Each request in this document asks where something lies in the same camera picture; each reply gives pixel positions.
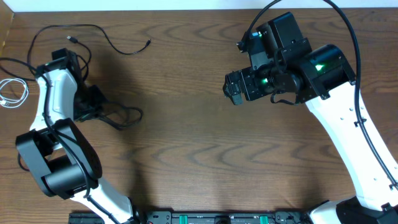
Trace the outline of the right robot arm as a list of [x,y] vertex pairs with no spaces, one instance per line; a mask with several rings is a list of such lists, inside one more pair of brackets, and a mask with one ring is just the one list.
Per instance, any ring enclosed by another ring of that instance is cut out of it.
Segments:
[[235,105],[264,96],[294,93],[333,141],[356,194],[310,209],[307,223],[396,223],[397,162],[355,96],[355,74],[333,44],[312,49],[292,13],[246,32],[238,49],[251,66],[225,76],[224,94]]

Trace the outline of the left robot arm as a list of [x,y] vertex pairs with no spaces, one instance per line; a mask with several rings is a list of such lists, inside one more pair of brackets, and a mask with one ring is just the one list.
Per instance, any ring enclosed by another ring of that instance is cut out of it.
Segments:
[[41,191],[88,207],[104,223],[146,223],[131,199],[104,177],[100,159],[75,121],[100,118],[109,101],[84,82],[78,56],[52,52],[34,77],[40,96],[29,132],[16,137],[16,148]]

